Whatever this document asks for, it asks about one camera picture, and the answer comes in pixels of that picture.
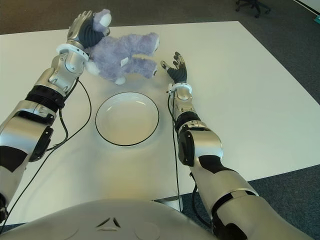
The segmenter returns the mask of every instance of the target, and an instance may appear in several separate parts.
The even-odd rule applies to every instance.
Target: white tag
[[[123,67],[124,65],[126,65],[128,62],[129,62],[129,58],[128,58],[128,57],[122,59],[122,60],[120,61],[121,67]]]

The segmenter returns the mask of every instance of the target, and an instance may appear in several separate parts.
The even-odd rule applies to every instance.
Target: black cable
[[[53,149],[57,149],[58,147],[60,147],[61,145],[63,145],[63,144],[68,140],[69,133],[68,133],[68,129],[67,129],[67,127],[66,127],[65,121],[64,121],[64,119],[63,119],[63,117],[62,117],[62,108],[59,108],[59,118],[60,118],[61,125],[62,125],[62,127],[63,127],[63,129],[64,129],[64,132],[65,132],[65,138],[64,138],[64,140],[63,140],[62,142],[60,142],[60,143],[58,143],[58,144],[55,144],[55,145],[54,145],[53,147],[51,147],[51,148],[48,148],[48,149],[46,150],[46,152],[51,151],[51,150],[53,150]]]
[[[88,101],[89,101],[89,105],[90,105],[90,113],[89,113],[89,117],[87,119],[87,121],[85,122],[85,124],[78,130],[76,131],[71,137],[69,137],[63,144],[65,144],[67,141],[69,141],[73,136],[75,136],[78,132],[80,132],[86,125],[87,123],[89,122],[90,118],[91,118],[91,113],[92,113],[92,105],[91,105],[91,100],[90,100],[90,97],[89,97],[89,94],[85,88],[85,86],[82,84],[82,82],[79,81],[79,78],[77,79],[77,81],[82,85],[85,93],[86,93],[86,96],[88,97]],[[47,161],[47,159],[49,158],[49,156],[55,151],[57,150],[59,147],[61,147],[63,144],[61,145],[56,145],[55,148],[52,149],[52,151],[48,154],[48,156],[46,156],[46,158],[44,159],[43,163],[41,163],[40,167],[38,168],[38,170],[35,172],[35,174],[33,175],[33,177],[31,178],[31,180],[29,181],[29,183],[26,185],[26,187],[23,189],[23,191],[20,193],[19,197],[15,200],[12,208],[10,209],[9,213],[8,213],[8,216],[6,217],[2,227],[1,227],[1,230],[0,230],[0,234],[3,232],[4,228],[5,228],[5,225],[7,223],[7,220],[11,214],[11,212],[13,211],[14,207],[16,206],[18,200],[21,198],[21,196],[24,194],[24,192],[27,190],[27,188],[29,187],[29,185],[32,183],[32,181],[35,179],[35,177],[37,176],[37,174],[39,173],[40,169],[43,167],[43,165],[45,164],[45,162]]]
[[[172,102],[172,113],[169,106],[170,95],[168,97],[167,106],[169,113],[172,117],[172,138],[173,138],[173,147],[174,147],[174,159],[175,159],[175,178],[176,178],[176,188],[178,191],[178,201],[179,201],[179,210],[181,210],[180,203],[180,188],[179,188],[179,179],[178,179],[178,161],[177,161],[177,150],[176,150],[176,141],[175,141],[175,118],[174,118],[174,108],[175,108],[175,92],[173,92],[173,102]]]
[[[171,110],[170,110],[170,95],[169,95],[169,97],[168,97],[168,101],[167,101],[166,105],[167,105],[167,107],[168,107],[168,110],[169,110],[169,113],[170,113],[170,116],[171,116],[173,122],[176,123],[175,117],[174,117],[173,113],[172,113]]]
[[[77,78],[75,79],[75,82],[74,82],[71,90],[70,90],[70,91],[68,92],[68,94],[65,96],[64,101],[66,101],[66,100],[69,98],[69,96],[71,95],[71,93],[75,90],[78,82],[79,82],[79,77],[77,77]]]
[[[69,96],[71,95],[71,93],[75,90],[78,82],[79,82],[79,77],[77,77],[77,78],[75,79],[75,83],[73,84],[73,86],[72,86],[71,90],[68,92],[68,94],[65,96],[64,101],[66,101],[66,100],[69,98]],[[58,144],[55,144],[55,145],[54,145],[53,147],[51,147],[51,148],[48,148],[48,149],[46,150],[46,152],[51,151],[51,150],[57,148],[57,146],[61,146],[62,144],[64,144],[64,143],[68,140],[69,133],[68,133],[67,127],[66,127],[65,122],[64,122],[63,117],[62,117],[62,108],[59,108],[59,118],[60,118],[61,125],[62,125],[62,127],[63,127],[63,129],[64,129],[64,132],[65,132],[65,138],[64,138],[64,140],[63,140],[62,142],[60,142],[60,143],[58,143]]]
[[[25,191],[27,190],[27,188],[29,187],[29,185],[32,183],[32,181],[35,179],[35,177],[37,176],[38,172],[40,171],[40,169],[42,168],[42,166],[45,164],[45,162],[47,161],[48,157],[55,151],[59,148],[60,146],[58,146],[57,148],[53,149],[49,154],[48,156],[46,156],[46,158],[44,159],[43,163],[41,163],[40,167],[38,168],[38,170],[35,172],[35,174],[33,175],[33,177],[31,178],[31,180],[29,181],[29,183],[26,185],[26,187],[23,189],[23,191],[20,193],[19,197],[15,200],[11,210],[9,211],[8,213],[8,216],[6,217],[2,227],[1,227],[1,230],[0,230],[0,234],[3,232],[4,228],[5,228],[5,225],[7,223],[7,220],[12,212],[12,210],[15,208],[18,200],[21,198],[21,196],[25,193]]]
[[[210,229],[211,228],[211,224],[209,222],[207,222],[206,220],[204,220],[199,215],[199,213],[198,213],[198,211],[196,209],[195,196],[196,196],[197,189],[198,189],[197,183],[195,182],[194,189],[193,189],[192,196],[191,196],[192,210],[193,210],[194,214],[196,215],[196,217],[200,220],[200,222],[202,222],[204,225],[206,225]]]

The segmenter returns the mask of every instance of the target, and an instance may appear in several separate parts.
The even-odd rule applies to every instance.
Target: floor
[[[250,7],[235,12],[235,1],[33,0],[31,4],[1,0],[0,34],[66,29],[80,12],[103,8],[112,10],[114,27],[240,21],[320,104],[320,24],[313,21],[315,15],[292,0],[262,0],[272,11],[256,19]],[[250,184],[288,222],[320,240],[320,165]],[[190,194],[183,196],[184,213],[199,222],[191,211],[190,198]],[[198,194],[196,206],[205,216]]]

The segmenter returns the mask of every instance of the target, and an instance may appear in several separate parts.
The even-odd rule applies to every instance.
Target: purple teddy bear
[[[110,22],[111,13],[104,9],[94,15],[93,29],[107,35]],[[85,68],[89,73],[100,75],[117,85],[126,82],[125,74],[137,73],[150,79],[157,72],[156,62],[132,56],[152,56],[158,46],[159,36],[154,32],[147,35],[130,34],[120,38],[105,36],[95,46],[87,49],[90,60],[85,63]]]

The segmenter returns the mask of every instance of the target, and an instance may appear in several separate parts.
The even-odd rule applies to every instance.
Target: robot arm
[[[0,125],[0,223],[7,218],[7,206],[27,163],[39,160],[48,148],[56,112],[64,107],[88,60],[84,49],[103,36],[93,30],[92,11],[79,14],[69,29],[67,42],[58,46],[51,67]]]
[[[174,80],[169,84],[178,134],[178,157],[189,166],[213,233],[222,240],[312,239],[281,218],[239,173],[222,165],[219,137],[198,117],[182,56],[174,55],[176,69],[161,66]]]

